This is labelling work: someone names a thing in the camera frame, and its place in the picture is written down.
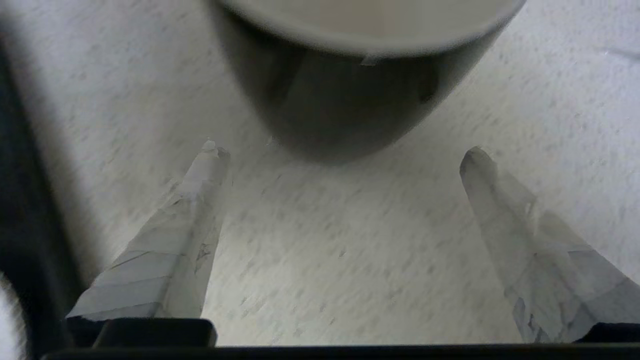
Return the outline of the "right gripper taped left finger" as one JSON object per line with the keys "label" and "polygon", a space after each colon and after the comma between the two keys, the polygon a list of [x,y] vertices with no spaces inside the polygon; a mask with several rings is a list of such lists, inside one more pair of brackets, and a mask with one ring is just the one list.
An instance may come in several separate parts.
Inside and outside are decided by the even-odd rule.
{"label": "right gripper taped left finger", "polygon": [[202,319],[231,184],[231,155],[206,141],[180,183],[66,315],[78,347],[210,346]]}

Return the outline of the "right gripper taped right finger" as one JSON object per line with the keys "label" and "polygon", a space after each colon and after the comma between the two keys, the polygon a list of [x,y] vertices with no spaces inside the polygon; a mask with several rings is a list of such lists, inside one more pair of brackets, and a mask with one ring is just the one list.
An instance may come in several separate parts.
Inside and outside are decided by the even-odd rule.
{"label": "right gripper taped right finger", "polygon": [[525,342],[639,342],[636,281],[482,148],[465,153],[459,175]]}

